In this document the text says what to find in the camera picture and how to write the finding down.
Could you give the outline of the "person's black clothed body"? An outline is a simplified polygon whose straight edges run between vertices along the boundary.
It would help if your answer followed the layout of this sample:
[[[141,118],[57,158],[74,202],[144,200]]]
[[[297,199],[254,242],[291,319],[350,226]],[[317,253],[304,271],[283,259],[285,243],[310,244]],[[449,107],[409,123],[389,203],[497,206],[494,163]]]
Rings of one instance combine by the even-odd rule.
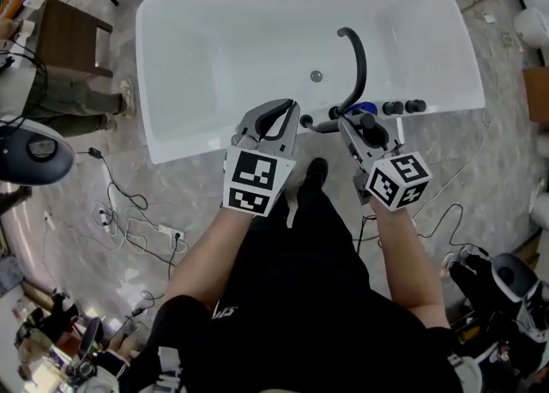
[[[463,393],[450,327],[427,328],[371,289],[353,238],[322,188],[304,180],[253,217],[215,308],[178,296],[159,309],[120,382],[140,393],[178,351],[188,393]]]

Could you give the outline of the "person's right black shoe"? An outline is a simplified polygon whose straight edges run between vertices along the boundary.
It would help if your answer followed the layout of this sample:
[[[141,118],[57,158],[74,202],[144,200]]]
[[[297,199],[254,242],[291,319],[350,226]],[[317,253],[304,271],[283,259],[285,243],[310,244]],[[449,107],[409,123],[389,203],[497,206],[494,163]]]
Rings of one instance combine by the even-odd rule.
[[[307,167],[305,182],[311,186],[322,188],[328,177],[328,172],[328,162],[322,157],[317,157]]]

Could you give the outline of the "blue bottle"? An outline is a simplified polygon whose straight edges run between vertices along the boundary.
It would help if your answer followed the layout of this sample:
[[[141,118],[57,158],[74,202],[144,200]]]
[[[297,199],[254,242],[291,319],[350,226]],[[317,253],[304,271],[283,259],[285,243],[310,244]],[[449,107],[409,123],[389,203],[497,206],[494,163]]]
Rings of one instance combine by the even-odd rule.
[[[348,116],[357,116],[364,113],[377,115],[377,106],[372,102],[360,102],[352,105],[346,112]]]

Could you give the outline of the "dark wooden table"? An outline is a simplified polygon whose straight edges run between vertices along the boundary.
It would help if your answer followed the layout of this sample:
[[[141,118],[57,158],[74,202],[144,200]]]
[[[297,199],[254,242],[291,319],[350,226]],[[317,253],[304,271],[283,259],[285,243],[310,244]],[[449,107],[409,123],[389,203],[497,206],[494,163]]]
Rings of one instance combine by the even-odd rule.
[[[97,32],[111,33],[111,24],[59,0],[45,0],[37,16],[35,53],[48,70],[113,77],[111,70],[96,64]]]

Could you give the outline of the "person's right forearm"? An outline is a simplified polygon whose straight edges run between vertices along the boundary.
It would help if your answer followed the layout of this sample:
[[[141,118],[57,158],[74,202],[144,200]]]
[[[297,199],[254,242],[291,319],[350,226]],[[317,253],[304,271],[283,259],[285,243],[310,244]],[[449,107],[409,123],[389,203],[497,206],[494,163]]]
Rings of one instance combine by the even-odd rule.
[[[405,209],[387,210],[370,200],[392,300],[409,310],[427,328],[448,329],[443,287]]]

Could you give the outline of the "grey white toilet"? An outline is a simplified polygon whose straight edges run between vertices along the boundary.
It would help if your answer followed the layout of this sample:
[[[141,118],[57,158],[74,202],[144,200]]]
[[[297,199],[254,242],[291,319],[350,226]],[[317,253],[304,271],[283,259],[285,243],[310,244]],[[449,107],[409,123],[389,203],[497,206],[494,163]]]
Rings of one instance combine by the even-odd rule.
[[[499,254],[492,259],[491,264],[493,280],[513,303],[530,299],[540,284],[534,271],[513,254]]]
[[[0,181],[24,186],[55,184],[74,162],[74,150],[52,128],[25,118],[0,117]]]

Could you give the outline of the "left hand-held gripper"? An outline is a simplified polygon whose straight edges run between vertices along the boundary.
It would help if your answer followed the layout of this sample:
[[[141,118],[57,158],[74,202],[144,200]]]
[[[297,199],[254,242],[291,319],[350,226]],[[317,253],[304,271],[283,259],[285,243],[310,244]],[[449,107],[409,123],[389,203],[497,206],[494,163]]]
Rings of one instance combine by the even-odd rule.
[[[267,136],[283,115],[278,134]],[[244,115],[226,150],[224,208],[269,215],[296,166],[293,149],[299,118],[299,104],[290,99],[265,102]]]

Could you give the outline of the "white bathtub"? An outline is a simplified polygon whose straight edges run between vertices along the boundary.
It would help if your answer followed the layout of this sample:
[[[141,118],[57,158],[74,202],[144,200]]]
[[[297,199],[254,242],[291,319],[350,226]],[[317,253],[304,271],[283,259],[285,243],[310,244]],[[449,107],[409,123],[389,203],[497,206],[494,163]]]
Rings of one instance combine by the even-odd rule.
[[[484,106],[455,0],[144,0],[136,63],[151,160],[226,148],[244,114],[270,100],[296,100],[325,120],[356,81],[341,27],[365,48],[364,101],[423,100],[426,113]]]

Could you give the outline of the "white power strip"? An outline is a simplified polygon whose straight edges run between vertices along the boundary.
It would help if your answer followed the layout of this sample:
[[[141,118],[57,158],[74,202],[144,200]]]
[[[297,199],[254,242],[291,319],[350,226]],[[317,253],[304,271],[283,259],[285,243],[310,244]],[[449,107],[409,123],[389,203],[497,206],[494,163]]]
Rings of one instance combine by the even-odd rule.
[[[177,228],[170,227],[170,226],[165,225],[165,224],[159,224],[158,225],[158,231],[160,233],[165,234],[166,236],[168,236],[170,238],[174,238],[174,239],[181,240],[181,241],[184,240],[184,231],[181,231]]]

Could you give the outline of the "person's left forearm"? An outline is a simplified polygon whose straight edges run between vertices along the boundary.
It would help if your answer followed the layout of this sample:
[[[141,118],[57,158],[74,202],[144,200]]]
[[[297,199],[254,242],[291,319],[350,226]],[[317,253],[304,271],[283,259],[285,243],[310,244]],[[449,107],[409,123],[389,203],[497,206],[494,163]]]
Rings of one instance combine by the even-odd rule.
[[[172,273],[166,300],[189,296],[212,311],[224,292],[252,220],[251,214],[220,209]]]

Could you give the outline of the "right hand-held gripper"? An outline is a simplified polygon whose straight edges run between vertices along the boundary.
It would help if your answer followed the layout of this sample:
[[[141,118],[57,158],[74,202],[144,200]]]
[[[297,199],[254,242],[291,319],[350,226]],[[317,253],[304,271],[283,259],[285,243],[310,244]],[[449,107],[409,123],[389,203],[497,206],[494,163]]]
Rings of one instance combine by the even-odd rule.
[[[372,149],[394,151],[401,147],[395,120],[362,119],[362,135],[347,118],[338,119],[338,130],[349,154],[359,164],[371,162]],[[419,152],[399,154],[376,160],[369,171],[353,177],[362,205],[375,197],[388,211],[404,209],[416,203],[431,181],[431,171]]]

